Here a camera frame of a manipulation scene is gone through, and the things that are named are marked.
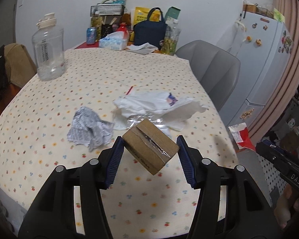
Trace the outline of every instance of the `chair backrest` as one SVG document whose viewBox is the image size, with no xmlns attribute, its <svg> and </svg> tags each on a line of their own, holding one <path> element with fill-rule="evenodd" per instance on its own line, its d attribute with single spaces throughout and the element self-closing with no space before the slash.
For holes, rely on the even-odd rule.
<svg viewBox="0 0 299 239">
<path fill-rule="evenodd" d="M 225 50 L 202 40 L 190 42 L 176 51 L 190 67 L 219 111 L 238 81 L 240 61 Z"/>
</svg>

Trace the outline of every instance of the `floral print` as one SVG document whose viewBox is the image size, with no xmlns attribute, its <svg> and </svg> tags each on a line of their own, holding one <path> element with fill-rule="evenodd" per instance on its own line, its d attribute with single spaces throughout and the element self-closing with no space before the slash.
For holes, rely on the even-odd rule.
<svg viewBox="0 0 299 239">
<path fill-rule="evenodd" d="M 135 92 L 166 90 L 176 97 L 200 100 L 208 110 L 194 114 L 181 132 L 171 130 L 173 140 L 182 134 L 190 147 L 217 164 L 238 164 L 226 129 L 188 61 L 96 48 L 68 50 L 65 58 L 66 73 L 48 82 L 34 76 L 0 117 L 0 187 L 24 208 L 30 207 L 57 165 L 82 166 L 124 134 L 114 131 L 111 144 L 91 153 L 85 146 L 67 141 L 80 106 L 88 106 L 103 120 L 112 121 L 112 101 L 131 86 Z M 114 183 L 101 194 L 114 239 L 143 239 L 188 233 L 199 190 L 187 184 L 177 155 L 157 175 L 151 175 L 125 151 Z M 221 190 L 221 199 L 225 196 Z M 77 187 L 74 198 L 76 228 L 84 234 Z M 220 201 L 219 216 L 225 215 L 225 204 L 225 200 Z"/>
</svg>

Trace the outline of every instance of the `red and white wrapper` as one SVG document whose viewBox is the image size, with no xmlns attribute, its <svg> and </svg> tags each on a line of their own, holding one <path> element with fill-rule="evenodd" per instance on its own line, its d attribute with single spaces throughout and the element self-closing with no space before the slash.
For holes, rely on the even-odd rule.
<svg viewBox="0 0 299 239">
<path fill-rule="evenodd" d="M 232 136 L 234 137 L 234 140 L 236 141 L 239 149 L 249 148 L 253 151 L 256 151 L 255 146 L 250 141 L 246 123 L 240 123 L 228 128 Z"/>
</svg>

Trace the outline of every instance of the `white refrigerator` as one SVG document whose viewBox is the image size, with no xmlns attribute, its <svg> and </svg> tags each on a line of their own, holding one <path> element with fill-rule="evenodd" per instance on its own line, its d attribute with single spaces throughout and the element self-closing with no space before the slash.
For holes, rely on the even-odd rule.
<svg viewBox="0 0 299 239">
<path fill-rule="evenodd" d="M 283 23 L 249 12 L 241 23 L 230 50 L 241 63 L 238 81 L 219 111 L 225 126 L 245 122 L 248 127 L 257 118 L 292 53 L 293 42 Z"/>
</svg>

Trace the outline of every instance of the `cardboard box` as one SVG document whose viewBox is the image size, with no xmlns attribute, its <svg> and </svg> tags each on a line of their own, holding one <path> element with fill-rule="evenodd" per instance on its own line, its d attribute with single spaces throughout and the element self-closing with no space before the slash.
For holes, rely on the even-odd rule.
<svg viewBox="0 0 299 239">
<path fill-rule="evenodd" d="M 148 119 L 130 128 L 123 139 L 125 148 L 152 175 L 157 174 L 179 150 L 178 145 Z"/>
</svg>

